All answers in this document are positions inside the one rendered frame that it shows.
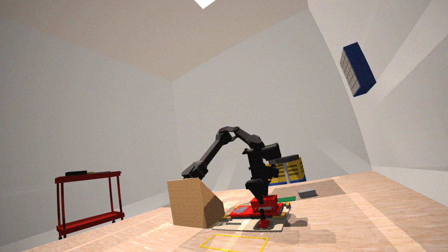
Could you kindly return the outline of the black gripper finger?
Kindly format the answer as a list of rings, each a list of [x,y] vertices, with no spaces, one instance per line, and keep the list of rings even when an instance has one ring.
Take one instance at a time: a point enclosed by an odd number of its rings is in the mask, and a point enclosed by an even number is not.
[[[253,193],[253,195],[256,197],[256,199],[259,201],[259,204],[261,204],[261,205],[264,204],[264,194],[263,194],[264,188],[265,188],[265,185],[263,188],[249,189],[251,191],[251,193]]]
[[[267,196],[267,195],[268,195],[268,186],[269,186],[270,182],[271,182],[271,180],[270,180],[270,181],[267,181],[267,182],[264,182],[264,183],[265,183],[265,188],[264,188],[264,190],[263,190],[263,194],[264,194],[264,196]]]

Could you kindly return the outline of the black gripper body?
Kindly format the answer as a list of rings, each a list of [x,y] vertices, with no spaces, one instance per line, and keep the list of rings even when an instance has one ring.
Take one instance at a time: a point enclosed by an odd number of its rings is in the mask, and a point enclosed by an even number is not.
[[[273,179],[271,176],[262,177],[262,167],[264,162],[256,163],[256,164],[250,164],[250,167],[248,168],[251,170],[251,180],[247,181],[245,183],[246,190],[249,189],[255,189],[255,188],[263,188],[265,183],[268,179]]]

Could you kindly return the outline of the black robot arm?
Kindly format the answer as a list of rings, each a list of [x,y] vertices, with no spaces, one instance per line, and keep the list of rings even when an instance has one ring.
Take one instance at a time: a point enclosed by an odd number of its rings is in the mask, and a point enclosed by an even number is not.
[[[234,132],[235,136],[231,136],[230,132]],[[223,145],[227,145],[229,142],[234,141],[236,138],[240,138],[242,141],[248,144],[251,149],[246,148],[242,154],[248,155],[249,164],[256,164],[266,161],[280,159],[281,153],[278,143],[265,146],[263,141],[257,135],[250,135],[241,128],[237,127],[223,127],[220,128],[216,134],[216,139],[210,148],[206,151],[203,157],[199,161],[195,161],[186,170],[182,171],[181,175],[183,179],[199,178],[200,180],[208,173],[208,165],[214,156],[218,153]],[[262,177],[271,176],[278,178],[279,168],[276,164],[271,166],[262,167]]]

